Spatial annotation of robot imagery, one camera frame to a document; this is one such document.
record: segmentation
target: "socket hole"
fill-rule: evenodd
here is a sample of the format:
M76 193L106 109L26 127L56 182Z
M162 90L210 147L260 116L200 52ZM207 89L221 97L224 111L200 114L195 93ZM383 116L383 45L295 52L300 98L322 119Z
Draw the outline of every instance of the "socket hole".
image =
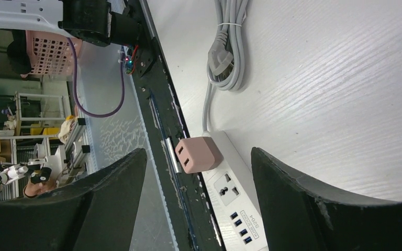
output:
M236 187L232 188L232 191L235 193L235 195L240 194L240 192L238 191L238 189Z
M237 221L235 221L235 226L239 226L239 225L241 225L242 224L242 221L241 220L237 220Z
M233 220L233 219L235 219L236 217L238 217L238 214L235 212L235 213L233 213L230 217L231 217L232 220Z
M225 187L225 188L223 188L223 189L221 189L221 190L219 191L219 194L220 194L221 196L223 196L223 195L226 194L227 191L229 191L229 188Z
M250 237L247 237L244 239L244 243L246 243L246 244L248 244L251 241L252 241L252 238L250 238Z
M244 230L242 230L241 232L240 232L240 235L241 236L245 236L247 234L247 230L246 229L244 229Z

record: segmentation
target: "white power strip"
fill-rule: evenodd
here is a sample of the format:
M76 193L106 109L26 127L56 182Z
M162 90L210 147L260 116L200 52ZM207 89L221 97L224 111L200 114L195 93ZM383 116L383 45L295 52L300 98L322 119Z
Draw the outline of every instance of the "white power strip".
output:
M205 132L224 160L202 172L227 250L268 250L253 176L223 131Z

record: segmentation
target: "pink basket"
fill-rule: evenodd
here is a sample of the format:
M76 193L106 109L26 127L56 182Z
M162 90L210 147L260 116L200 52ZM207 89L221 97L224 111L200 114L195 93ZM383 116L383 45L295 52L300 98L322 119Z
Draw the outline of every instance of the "pink basket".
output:
M67 38L49 32L26 31L27 54L30 58L31 72L36 75L71 75L73 73L73 54ZM72 38L79 56L82 41Z

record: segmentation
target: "power cord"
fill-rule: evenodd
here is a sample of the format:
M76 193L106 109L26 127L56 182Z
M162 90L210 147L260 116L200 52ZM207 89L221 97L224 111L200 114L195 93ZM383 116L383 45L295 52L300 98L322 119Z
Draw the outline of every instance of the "power cord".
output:
M115 108L115 110L106 113L106 114L94 114L91 113L87 110L85 110L84 107L82 107L82 105L79 103L79 99L77 98L77 55L76 55L76 50L75 50L75 46L73 45L73 42L70 38L67 38L67 41L69 42L70 48L72 49L72 54L73 54L73 60L74 60L74 65L73 65L73 98L75 99L76 102L76 106L79 108L79 110L81 110L85 115L88 115L90 117L94 117L94 118L107 118L110 117L112 115L114 115L115 113L117 113L123 103L124 103L124 97L125 97L125 92L126 92L126 88L125 88L125 84L124 84L124 58L126 57L125 54L121 53L121 63L120 63L120 72L121 72L121 101L118 104L118 107Z
M204 132L207 131L207 117L213 87L232 92L241 88L245 64L241 25L248 1L215 0L218 29L215 42L208 55L207 76L209 83L203 108ZM230 42L232 52L226 50L227 41Z

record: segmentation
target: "white table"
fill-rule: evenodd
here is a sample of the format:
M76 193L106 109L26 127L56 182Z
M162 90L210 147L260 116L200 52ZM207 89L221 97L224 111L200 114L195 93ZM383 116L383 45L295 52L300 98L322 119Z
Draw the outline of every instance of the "white table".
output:
M147 0L191 136L202 133L213 0ZM250 0L245 88L211 129L363 195L402 200L402 1Z

